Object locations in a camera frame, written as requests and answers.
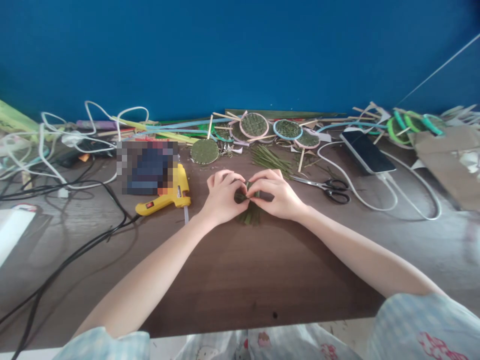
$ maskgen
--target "black scissors handle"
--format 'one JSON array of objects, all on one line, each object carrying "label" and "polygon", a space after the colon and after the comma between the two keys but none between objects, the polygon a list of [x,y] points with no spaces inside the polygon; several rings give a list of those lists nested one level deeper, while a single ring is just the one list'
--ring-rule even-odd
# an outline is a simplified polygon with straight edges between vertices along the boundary
[{"label": "black scissors handle", "polygon": [[325,194],[334,202],[338,204],[348,204],[352,199],[346,193],[336,190],[323,190]]},{"label": "black scissors handle", "polygon": [[325,181],[324,184],[325,186],[328,186],[329,188],[332,188],[333,190],[338,190],[338,191],[346,191],[350,188],[345,181],[342,181],[340,179],[335,179],[335,178]]}]

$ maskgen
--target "person's left hand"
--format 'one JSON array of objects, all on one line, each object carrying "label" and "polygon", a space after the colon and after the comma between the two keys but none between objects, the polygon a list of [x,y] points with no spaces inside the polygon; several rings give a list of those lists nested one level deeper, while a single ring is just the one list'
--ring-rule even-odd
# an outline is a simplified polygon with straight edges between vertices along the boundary
[{"label": "person's left hand", "polygon": [[243,213],[249,207],[250,200],[247,199],[238,204],[234,197],[238,189],[247,194],[244,183],[243,176],[231,170],[220,170],[210,176],[206,181],[210,194],[199,215],[215,227]]}]

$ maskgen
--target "phone screen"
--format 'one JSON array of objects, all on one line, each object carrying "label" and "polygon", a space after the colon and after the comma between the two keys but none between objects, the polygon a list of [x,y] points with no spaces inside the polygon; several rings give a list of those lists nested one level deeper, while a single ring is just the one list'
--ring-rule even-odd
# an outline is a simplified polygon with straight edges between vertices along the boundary
[{"label": "phone screen", "polygon": [[342,132],[340,137],[369,173],[377,174],[396,170],[395,165],[362,131]]}]

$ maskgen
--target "wooden table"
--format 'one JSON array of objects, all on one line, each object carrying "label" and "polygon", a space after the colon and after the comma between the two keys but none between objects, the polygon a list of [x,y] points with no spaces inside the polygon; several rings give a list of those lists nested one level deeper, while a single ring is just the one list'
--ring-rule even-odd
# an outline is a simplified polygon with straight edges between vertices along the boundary
[{"label": "wooden table", "polygon": [[[411,152],[388,144],[383,148],[401,153],[403,160],[413,163]],[[275,151],[283,158],[291,156],[283,150]],[[367,202],[380,207],[391,204],[385,186],[373,176],[360,177],[344,149],[325,149],[325,154],[348,169]],[[188,151],[183,150],[181,159],[192,198],[190,216],[202,208],[208,195],[206,180],[213,172],[228,168],[248,179],[260,170],[251,164],[248,154],[221,158],[204,167],[188,158]],[[93,178],[109,179],[115,166],[112,160],[97,161]],[[66,176],[74,179],[81,170],[68,171]],[[312,179],[328,178],[315,165],[304,172]],[[427,171],[420,172],[438,187]],[[423,212],[433,213],[432,200],[411,174],[399,168],[393,176]],[[366,208],[353,195],[350,204],[338,205],[313,186],[298,182],[291,186],[303,201],[407,259],[453,299],[480,312],[477,213],[454,210],[442,194],[441,218],[421,221],[402,198],[395,210],[382,213]],[[137,203],[152,199],[121,195],[117,181],[111,187],[131,214]],[[41,214],[0,269],[2,315],[40,286],[69,254],[122,219],[101,188],[79,191],[69,200],[56,196],[52,193],[25,201],[38,205]],[[3,202],[0,207],[15,204]],[[98,245],[72,263],[43,296],[29,348],[64,345],[102,297],[183,225],[182,209],[165,208],[141,219],[136,226],[122,229],[110,242]],[[370,317],[383,301],[311,232],[265,213],[258,227],[230,221],[210,232],[142,330],[152,337],[164,337]],[[30,308],[26,307],[0,330],[0,351],[11,351],[18,344],[26,324],[26,310]]]}]

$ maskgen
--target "scissors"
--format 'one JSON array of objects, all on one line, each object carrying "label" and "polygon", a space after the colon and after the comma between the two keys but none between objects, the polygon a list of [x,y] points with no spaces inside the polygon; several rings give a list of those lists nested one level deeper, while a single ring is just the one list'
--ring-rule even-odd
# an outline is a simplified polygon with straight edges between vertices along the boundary
[{"label": "scissors", "polygon": [[313,185],[322,189],[325,194],[336,203],[348,204],[351,200],[350,196],[344,193],[344,191],[349,189],[349,185],[340,179],[331,178],[325,182],[315,182],[297,176],[291,176],[291,178],[300,183]]}]

